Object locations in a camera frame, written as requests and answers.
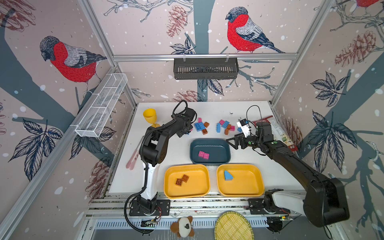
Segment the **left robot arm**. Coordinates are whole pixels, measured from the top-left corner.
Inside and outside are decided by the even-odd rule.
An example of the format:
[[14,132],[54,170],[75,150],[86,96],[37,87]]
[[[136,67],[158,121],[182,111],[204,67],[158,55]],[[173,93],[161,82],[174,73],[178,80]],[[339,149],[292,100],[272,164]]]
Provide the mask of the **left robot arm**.
[[166,158],[170,138],[190,133],[192,124],[197,119],[197,113],[186,107],[180,113],[173,112],[171,118],[170,122],[160,127],[149,127],[139,149],[145,170],[144,186],[140,191],[140,197],[144,200],[152,201],[157,197],[159,165]]

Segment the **blue sloped lego brick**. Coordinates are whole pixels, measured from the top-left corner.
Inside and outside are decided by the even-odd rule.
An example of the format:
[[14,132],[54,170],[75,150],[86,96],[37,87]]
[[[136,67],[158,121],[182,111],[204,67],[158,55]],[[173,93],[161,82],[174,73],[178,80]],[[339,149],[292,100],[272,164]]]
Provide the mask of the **blue sloped lego brick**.
[[224,171],[224,177],[225,181],[232,181],[234,179],[233,175],[230,174],[228,171]]

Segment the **brown lego brick front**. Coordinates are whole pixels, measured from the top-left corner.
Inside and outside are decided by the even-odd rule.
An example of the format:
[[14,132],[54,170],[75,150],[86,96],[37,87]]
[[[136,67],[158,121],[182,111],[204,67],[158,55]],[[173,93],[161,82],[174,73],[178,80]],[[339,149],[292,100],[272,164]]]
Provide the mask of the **brown lego brick front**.
[[189,180],[189,176],[183,175],[182,180],[183,180],[183,182],[187,183]]

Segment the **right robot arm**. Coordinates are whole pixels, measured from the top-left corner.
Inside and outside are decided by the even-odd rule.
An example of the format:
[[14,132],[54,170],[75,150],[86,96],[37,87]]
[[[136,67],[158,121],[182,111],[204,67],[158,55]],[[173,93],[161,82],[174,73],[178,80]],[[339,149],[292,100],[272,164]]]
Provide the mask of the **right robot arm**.
[[273,189],[264,194],[264,209],[274,213],[287,209],[307,217],[316,227],[325,227],[350,218],[345,187],[297,158],[282,141],[276,141],[269,123],[257,123],[256,134],[243,132],[226,142],[234,149],[251,147],[284,167],[304,188],[303,191]]

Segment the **small pink lego brick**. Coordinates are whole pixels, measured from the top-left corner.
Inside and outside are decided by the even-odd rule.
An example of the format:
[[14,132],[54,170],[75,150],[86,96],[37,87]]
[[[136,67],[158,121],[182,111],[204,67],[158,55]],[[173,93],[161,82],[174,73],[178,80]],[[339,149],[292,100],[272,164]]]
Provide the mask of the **small pink lego brick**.
[[204,153],[204,156],[203,156],[203,158],[204,158],[205,160],[208,160],[208,159],[209,159],[209,157],[210,157],[210,154],[208,154],[208,153]]

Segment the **large blue lego brick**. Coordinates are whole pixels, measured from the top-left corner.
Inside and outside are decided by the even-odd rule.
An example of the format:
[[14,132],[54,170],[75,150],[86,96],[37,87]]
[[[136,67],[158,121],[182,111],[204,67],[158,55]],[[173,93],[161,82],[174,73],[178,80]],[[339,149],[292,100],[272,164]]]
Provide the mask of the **large blue lego brick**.
[[206,128],[204,123],[202,123],[202,122],[194,123],[194,126],[198,132],[200,132]]

